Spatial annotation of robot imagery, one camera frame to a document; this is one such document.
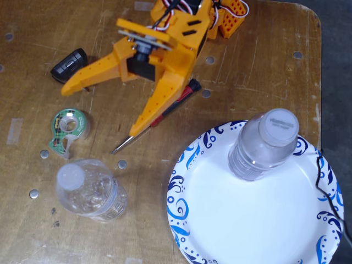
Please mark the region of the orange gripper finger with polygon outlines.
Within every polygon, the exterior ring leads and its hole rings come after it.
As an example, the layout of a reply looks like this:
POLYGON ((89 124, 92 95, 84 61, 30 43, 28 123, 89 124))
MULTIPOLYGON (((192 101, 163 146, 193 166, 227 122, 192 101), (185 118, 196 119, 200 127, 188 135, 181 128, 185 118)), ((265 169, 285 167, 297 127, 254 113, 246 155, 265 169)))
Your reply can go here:
POLYGON ((77 71, 62 87, 63 96, 72 95, 83 88, 104 81, 121 78, 129 80, 127 59, 129 58, 129 41, 118 41, 113 45, 113 51, 98 61, 77 71))

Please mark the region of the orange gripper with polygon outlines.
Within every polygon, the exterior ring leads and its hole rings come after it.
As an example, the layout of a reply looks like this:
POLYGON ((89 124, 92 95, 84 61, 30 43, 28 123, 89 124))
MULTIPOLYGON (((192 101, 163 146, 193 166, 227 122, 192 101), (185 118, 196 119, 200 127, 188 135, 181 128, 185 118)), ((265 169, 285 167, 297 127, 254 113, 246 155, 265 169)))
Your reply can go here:
POLYGON ((130 46, 129 77, 157 82, 129 136, 138 136, 181 96, 208 38, 211 7, 211 1, 157 1, 149 26, 120 21, 130 46))

